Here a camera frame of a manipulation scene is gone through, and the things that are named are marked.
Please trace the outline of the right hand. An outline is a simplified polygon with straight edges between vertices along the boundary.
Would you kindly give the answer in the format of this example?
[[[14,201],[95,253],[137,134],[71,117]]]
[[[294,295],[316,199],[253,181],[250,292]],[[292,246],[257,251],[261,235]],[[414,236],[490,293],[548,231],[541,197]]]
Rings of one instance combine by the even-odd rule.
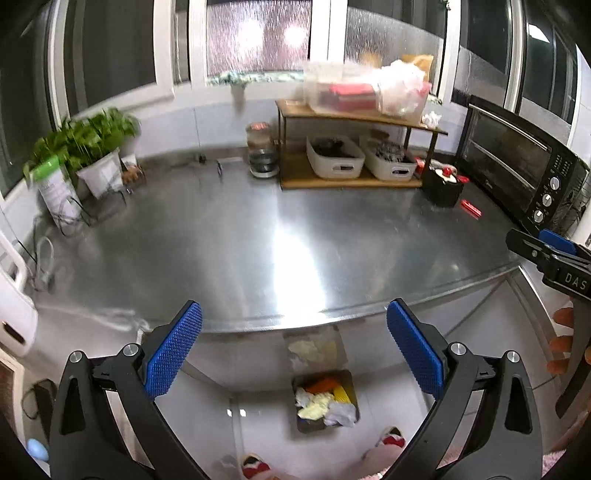
[[[554,312],[552,320],[555,324],[574,330],[574,309],[572,306],[563,307]],[[552,353],[566,354],[565,358],[551,360],[547,370],[552,375],[563,375],[567,372],[572,359],[573,335],[558,335],[549,341]]]

